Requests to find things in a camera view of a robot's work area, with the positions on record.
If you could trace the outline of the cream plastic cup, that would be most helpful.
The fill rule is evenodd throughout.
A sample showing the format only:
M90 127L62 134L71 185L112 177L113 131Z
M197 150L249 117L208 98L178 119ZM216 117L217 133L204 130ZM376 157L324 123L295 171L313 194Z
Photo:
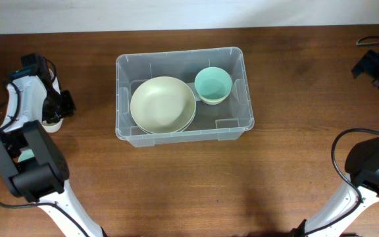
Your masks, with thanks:
M61 126L63 124L63 119L61 119L59 122L56 123L48 123L47 121L42 122L42 126L48 133L55 133L61 129Z

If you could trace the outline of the mint green plastic cup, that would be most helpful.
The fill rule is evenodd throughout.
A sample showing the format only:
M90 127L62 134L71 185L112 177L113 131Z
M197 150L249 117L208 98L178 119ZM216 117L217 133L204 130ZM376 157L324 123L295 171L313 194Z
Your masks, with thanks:
M18 157L18 162L21 163L34 157L34 152L31 149L24 150Z

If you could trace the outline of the beige plate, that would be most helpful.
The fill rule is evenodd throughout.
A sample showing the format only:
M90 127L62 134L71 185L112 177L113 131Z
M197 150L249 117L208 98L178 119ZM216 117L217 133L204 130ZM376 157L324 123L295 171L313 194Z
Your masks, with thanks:
M160 76L142 83L130 102L134 122L151 134L179 132L192 122L196 98L183 81Z

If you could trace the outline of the mint green plastic bowl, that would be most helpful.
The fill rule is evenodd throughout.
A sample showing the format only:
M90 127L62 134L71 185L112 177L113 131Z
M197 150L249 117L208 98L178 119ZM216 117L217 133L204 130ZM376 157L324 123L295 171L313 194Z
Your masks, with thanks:
M232 90L232 78L221 68L208 67L196 75L194 86L199 97L225 99Z

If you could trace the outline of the white plastic bowl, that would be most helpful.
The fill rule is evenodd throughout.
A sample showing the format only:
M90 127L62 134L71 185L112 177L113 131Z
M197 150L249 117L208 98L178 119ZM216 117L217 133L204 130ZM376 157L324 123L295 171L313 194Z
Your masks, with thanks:
M206 103L207 105L217 105L217 104L222 103L224 101L223 98L221 98L221 99L207 99L204 97L202 97L201 100L202 100L202 102Z

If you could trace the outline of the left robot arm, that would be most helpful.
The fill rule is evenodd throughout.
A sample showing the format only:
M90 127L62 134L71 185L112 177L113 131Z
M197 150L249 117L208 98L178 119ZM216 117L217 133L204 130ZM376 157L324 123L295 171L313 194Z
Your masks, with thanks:
M40 208L65 236L105 236L72 191L66 159L50 137L74 114L72 96L62 90L55 65L43 55L25 55L21 63L3 82L9 101L0 126L0 177L26 203L0 201L0 206Z

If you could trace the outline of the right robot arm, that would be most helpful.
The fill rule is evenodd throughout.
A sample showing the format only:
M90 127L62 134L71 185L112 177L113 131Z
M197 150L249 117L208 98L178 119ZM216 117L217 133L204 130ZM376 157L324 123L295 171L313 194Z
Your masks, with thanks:
M352 75L365 73L379 89L379 53L368 51L353 67ZM379 131L364 128L372 139L357 143L335 170L343 182L326 205L290 231L290 236L343 236L347 227L368 207L379 202Z

